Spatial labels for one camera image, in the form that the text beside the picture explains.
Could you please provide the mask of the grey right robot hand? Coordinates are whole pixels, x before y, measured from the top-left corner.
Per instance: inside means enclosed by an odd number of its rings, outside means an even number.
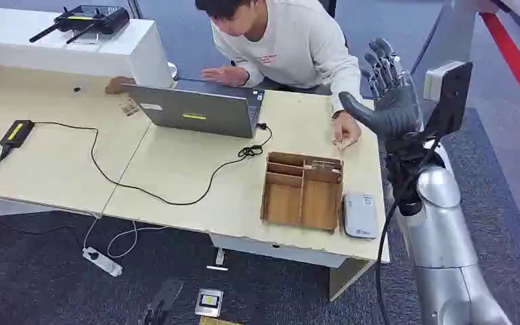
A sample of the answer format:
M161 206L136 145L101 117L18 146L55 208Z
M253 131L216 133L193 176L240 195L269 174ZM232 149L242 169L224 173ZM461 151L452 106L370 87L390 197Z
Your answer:
M411 142L423 128L418 98L411 74L384 38L369 42L364 55L370 70L361 75L367 81L374 108L363 105L348 91L338 94L343 110L363 124L381 141Z

